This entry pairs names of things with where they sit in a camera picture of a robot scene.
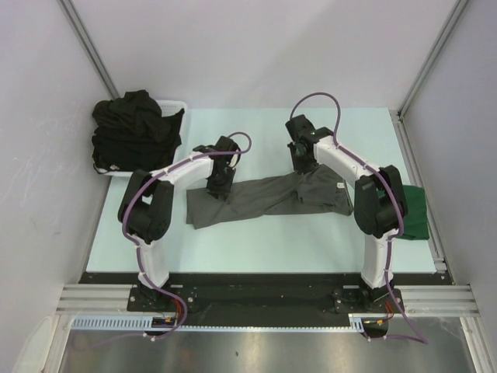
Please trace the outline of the grey t shirt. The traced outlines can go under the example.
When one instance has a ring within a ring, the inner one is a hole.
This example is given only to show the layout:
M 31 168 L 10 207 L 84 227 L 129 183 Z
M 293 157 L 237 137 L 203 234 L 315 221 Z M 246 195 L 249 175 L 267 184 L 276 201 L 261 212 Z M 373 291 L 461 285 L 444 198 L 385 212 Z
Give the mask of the grey t shirt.
M 213 197 L 204 189 L 186 192 L 186 223 L 195 229 L 265 215 L 323 213 L 353 213 L 345 181 L 325 165 L 305 174 L 235 183 L 224 199 Z

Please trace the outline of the white plastic basket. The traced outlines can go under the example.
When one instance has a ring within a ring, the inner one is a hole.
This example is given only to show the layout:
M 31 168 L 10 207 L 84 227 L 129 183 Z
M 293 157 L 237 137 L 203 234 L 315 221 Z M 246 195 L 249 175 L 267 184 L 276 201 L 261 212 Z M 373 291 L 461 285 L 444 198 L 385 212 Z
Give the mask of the white plastic basket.
M 170 100 L 170 99 L 159 99 L 157 100 L 157 104 L 159 105 L 162 115 L 164 117 L 169 117 L 173 114 L 178 113 L 180 110 L 188 110 L 188 106 L 183 101 Z M 115 167 L 111 169 L 103 169 L 93 164 L 93 169 L 99 174 L 109 177 L 122 177 L 129 178 L 132 175 L 132 172 L 118 170 Z

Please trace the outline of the black t shirts pile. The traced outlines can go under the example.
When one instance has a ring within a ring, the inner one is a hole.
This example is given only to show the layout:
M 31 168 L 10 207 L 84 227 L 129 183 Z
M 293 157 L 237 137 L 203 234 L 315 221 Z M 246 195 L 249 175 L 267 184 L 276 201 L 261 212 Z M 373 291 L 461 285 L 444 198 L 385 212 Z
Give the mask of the black t shirts pile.
M 92 118 L 93 167 L 98 174 L 152 171 L 172 164 L 182 144 L 185 108 L 165 116 L 158 102 L 142 89 L 98 102 Z

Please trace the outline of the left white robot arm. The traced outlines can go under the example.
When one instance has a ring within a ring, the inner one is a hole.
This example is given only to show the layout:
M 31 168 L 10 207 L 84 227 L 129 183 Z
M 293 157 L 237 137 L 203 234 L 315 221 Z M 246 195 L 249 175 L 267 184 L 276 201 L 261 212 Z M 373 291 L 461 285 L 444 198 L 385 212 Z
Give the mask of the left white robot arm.
M 207 193 L 212 197 L 228 197 L 235 167 L 245 153 L 233 137 L 221 136 L 215 145 L 199 145 L 170 166 L 139 169 L 129 179 L 117 217 L 124 237 L 134 244 L 138 280 L 147 287 L 144 300 L 154 310 L 166 309 L 172 300 L 172 292 L 164 287 L 169 270 L 156 260 L 154 244 L 171 225 L 174 197 L 200 180 L 207 181 Z

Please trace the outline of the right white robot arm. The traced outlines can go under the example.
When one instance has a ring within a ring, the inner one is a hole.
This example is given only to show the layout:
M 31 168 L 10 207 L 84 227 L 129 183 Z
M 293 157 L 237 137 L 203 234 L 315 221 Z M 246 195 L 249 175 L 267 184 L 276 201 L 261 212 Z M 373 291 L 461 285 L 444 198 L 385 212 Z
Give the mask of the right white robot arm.
M 408 213 L 401 175 L 395 166 L 378 167 L 338 143 L 327 127 L 316 129 L 304 115 L 290 118 L 286 129 L 294 170 L 307 173 L 319 165 L 335 171 L 354 189 L 353 216 L 364 234 L 364 263 L 358 302 L 376 312 L 393 294 L 392 246 L 403 234 Z

